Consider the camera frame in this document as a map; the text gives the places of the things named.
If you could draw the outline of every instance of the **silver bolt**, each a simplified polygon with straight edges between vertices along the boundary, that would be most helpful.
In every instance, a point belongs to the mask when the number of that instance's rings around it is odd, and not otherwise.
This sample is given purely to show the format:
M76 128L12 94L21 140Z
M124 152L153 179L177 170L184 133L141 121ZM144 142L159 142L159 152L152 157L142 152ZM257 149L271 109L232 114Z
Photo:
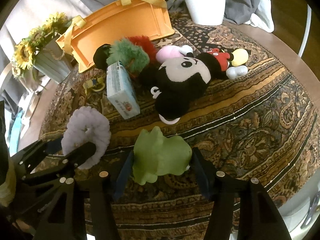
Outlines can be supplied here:
M99 173L99 176L102 177L102 178L105 178L108 175L109 175L109 173L107 171L102 171L102 172Z
M251 182L253 184L258 184L259 183L259 180L257 178L251 178Z
M66 181L66 178L65 177L62 177L59 179L60 183L64 183Z
M226 175L223 171L217 171L216 174L218 177L224 177Z
M73 183L73 178L68 178L68 179L66 179L66 183L67 184L72 184Z

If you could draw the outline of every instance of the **orange tray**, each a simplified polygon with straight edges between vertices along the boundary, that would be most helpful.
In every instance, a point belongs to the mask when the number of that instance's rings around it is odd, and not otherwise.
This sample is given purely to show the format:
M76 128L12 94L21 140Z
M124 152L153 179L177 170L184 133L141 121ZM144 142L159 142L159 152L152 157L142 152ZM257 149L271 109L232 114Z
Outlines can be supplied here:
M174 33L166 8L141 0L131 1L126 6L122 6L120 0L110 3L86 17L83 28L74 27L71 47L80 73L94 65L93 55L105 43L113 44L123 37L140 35L156 40ZM57 43L63 49L64 35Z

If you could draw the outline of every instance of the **red fur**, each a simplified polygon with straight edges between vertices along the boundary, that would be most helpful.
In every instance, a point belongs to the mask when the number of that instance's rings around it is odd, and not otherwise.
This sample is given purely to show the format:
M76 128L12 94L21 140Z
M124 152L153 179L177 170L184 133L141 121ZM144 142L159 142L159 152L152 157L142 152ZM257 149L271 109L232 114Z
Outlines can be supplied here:
M142 47L145 53L148 54L150 63L156 62L157 50L147 36L133 36L127 39L131 41L132 44Z

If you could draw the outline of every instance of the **patterned tablecloth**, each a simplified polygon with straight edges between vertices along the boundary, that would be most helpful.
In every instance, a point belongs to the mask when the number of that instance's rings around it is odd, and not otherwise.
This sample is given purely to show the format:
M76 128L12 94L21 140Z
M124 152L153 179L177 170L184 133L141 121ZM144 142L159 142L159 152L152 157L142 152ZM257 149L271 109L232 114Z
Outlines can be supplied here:
M159 126L165 136L179 134L197 146L207 160L227 174L247 180L257 177L278 207L290 199L319 167L319 117L303 86L278 58L253 39L225 25L207 27L187 17L172 20L174 35L156 41L158 48L188 44L195 54L210 48L249 52L249 73L236 80L215 80L205 95L172 126L160 122L149 93L137 90L141 114L124 120L104 92L87 97L82 84L105 75L76 69L61 83L41 128L41 139L61 136L70 116L81 106L98 109L110 120L111 142L100 163L77 171L76 179L97 176L132 148L141 129ZM38 167L55 165L59 155L48 156ZM123 239L201 239L213 203L200 194L192 171L165 175L144 186L128 182L123 197L112 205ZM87 230L92 233L89 200ZM239 223L235 200L234 229Z

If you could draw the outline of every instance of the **pink plush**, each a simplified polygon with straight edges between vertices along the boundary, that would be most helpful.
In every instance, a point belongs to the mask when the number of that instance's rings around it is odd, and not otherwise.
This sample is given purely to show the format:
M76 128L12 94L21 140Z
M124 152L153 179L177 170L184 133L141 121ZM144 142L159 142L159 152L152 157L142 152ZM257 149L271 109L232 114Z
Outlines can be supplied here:
M174 45L165 46L156 54L156 60L162 64L169 58L183 57L184 55L180 53L180 49L181 47Z

